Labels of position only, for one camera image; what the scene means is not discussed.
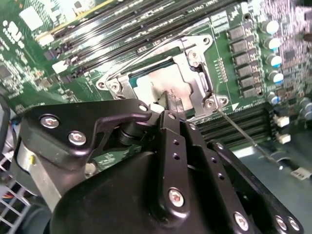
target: yellow component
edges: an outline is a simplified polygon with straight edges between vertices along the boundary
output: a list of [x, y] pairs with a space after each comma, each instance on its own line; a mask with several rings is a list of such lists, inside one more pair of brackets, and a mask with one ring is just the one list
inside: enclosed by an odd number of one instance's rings
[[30, 164], [34, 165], [35, 164], [35, 156], [30, 156], [29, 158]]
[[92, 9], [90, 9], [90, 10], [84, 12], [84, 13], [82, 13], [82, 14], [79, 15], [79, 16], [77, 16], [77, 17], [74, 18], [73, 20], [68, 21], [68, 22], [66, 22], [66, 23], [64, 23], [64, 24], [61, 24], [60, 26], [58, 26], [58, 27], [52, 29], [51, 31], [46, 32], [46, 33], [44, 33], [44, 34], [38, 36], [38, 37], [36, 38], [36, 41], [39, 41], [41, 38], [45, 37], [45, 36], [48, 35], [48, 34], [52, 34], [52, 33], [57, 32], [58, 30], [60, 30], [60, 29], [62, 29], [62, 28], [64, 28], [64, 27], [68, 26], [69, 24], [75, 22], [76, 20], [80, 20], [80, 19], [86, 17], [88, 14], [90, 14], [90, 13], [92, 13], [92, 12], [95, 12], [96, 10], [100, 9], [101, 7], [104, 7], [104, 6], [110, 4], [110, 3], [114, 2], [114, 1], [116, 1], [116, 0], [107, 0], [107, 1], [105, 1], [105, 2], [103, 2], [103, 3], [101, 3], [101, 4], [99, 4], [99, 5], [97, 5], [96, 7], [92, 8]]

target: white label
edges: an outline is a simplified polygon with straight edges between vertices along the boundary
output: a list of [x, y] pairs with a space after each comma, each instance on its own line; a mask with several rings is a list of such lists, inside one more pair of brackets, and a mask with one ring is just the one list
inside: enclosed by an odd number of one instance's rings
[[23, 10], [19, 16], [25, 21], [31, 31], [43, 26], [43, 21], [33, 6]]
[[305, 180], [305, 179], [309, 178], [312, 175], [312, 173], [309, 172], [308, 170], [300, 167], [297, 170], [293, 171], [291, 173], [291, 175], [296, 177], [299, 180]]

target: capacitor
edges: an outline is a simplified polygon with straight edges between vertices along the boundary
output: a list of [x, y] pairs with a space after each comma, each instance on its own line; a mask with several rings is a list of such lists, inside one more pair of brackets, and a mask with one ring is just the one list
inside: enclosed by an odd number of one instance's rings
[[278, 38], [266, 38], [264, 40], [264, 47], [270, 50], [276, 50], [277, 48], [279, 48], [281, 46], [281, 41]]
[[261, 31], [268, 34], [275, 34], [279, 30], [279, 23], [276, 20], [265, 21], [261, 25]]
[[274, 83], [282, 82], [284, 79], [284, 75], [279, 73], [278, 71], [272, 71], [269, 76], [269, 80], [273, 81]]
[[300, 111], [300, 115], [305, 119], [305, 120], [312, 120], [312, 111], [306, 111], [302, 109]]
[[267, 99], [272, 105], [276, 105], [279, 102], [279, 97], [274, 92], [270, 92]]
[[275, 54], [270, 54], [266, 59], [267, 64], [275, 68], [279, 67], [282, 64], [282, 61], [282, 57]]
[[307, 113], [312, 111], [312, 103], [310, 99], [307, 97], [303, 98], [302, 101], [300, 102], [300, 106], [302, 107], [303, 110], [305, 110]]

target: white sticker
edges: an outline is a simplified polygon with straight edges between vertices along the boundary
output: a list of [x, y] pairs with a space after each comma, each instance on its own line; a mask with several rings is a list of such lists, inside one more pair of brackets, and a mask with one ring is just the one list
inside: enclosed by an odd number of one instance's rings
[[66, 71], [68, 68], [68, 65], [65, 63], [65, 61], [59, 61], [52, 65], [52, 68], [54, 69], [56, 74], [59, 74], [63, 71]]
[[43, 26], [43, 21], [33, 6], [23, 10], [19, 16], [25, 21], [31, 31]]
[[299, 180], [305, 180], [309, 178], [312, 175], [312, 173], [302, 167], [299, 167], [297, 170], [293, 171], [291, 175]]

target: black chip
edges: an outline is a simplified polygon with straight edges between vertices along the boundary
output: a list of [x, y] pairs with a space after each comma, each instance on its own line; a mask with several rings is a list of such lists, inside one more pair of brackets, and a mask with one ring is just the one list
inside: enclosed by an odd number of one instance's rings
[[51, 60], [54, 60], [57, 58], [58, 56], [58, 53], [55, 51], [55, 50], [49, 50], [47, 52], [44, 52], [43, 54], [45, 56], [45, 58], [48, 60], [48, 61], [51, 61]]
[[4, 79], [7, 79], [11, 76], [11, 72], [9, 71], [9, 69], [4, 65], [4, 64], [1, 64], [0, 65], [0, 79], [1, 80], [4, 80]]
[[290, 50], [284, 53], [284, 59], [285, 60], [292, 60], [296, 56], [295, 50]]
[[55, 75], [54, 75], [54, 76], [49, 77], [48, 79], [49, 79], [50, 83], [58, 83], [58, 82], [59, 82], [58, 77], [57, 77], [57, 76], [55, 76]]
[[293, 90], [294, 90], [294, 87], [293, 87], [293, 86], [288, 87], [286, 90], [287, 90], [287, 92], [293, 91]]
[[291, 98], [288, 100], [288, 104], [289, 105], [295, 105], [297, 103], [297, 99], [296, 98]]
[[82, 8], [80, 1], [76, 1], [74, 6], [75, 6], [75, 8]]
[[312, 20], [312, 11], [308, 11], [304, 14], [305, 20]]

